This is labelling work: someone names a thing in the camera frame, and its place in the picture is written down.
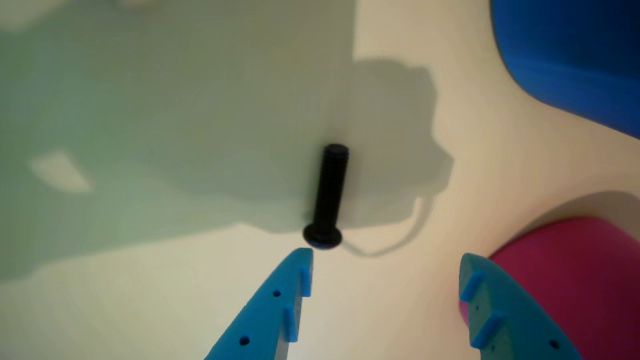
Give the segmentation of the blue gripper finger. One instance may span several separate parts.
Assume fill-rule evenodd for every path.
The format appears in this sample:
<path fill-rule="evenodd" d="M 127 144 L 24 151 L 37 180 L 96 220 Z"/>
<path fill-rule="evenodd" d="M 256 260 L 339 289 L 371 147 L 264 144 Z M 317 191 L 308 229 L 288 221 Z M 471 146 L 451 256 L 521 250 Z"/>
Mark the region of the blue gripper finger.
<path fill-rule="evenodd" d="M 285 360 L 298 341 L 302 301 L 313 287 L 314 252 L 297 248 L 272 271 L 206 360 Z"/>
<path fill-rule="evenodd" d="M 560 326 L 492 260 L 462 255 L 459 299 L 467 304 L 469 342 L 483 360 L 580 360 Z"/>

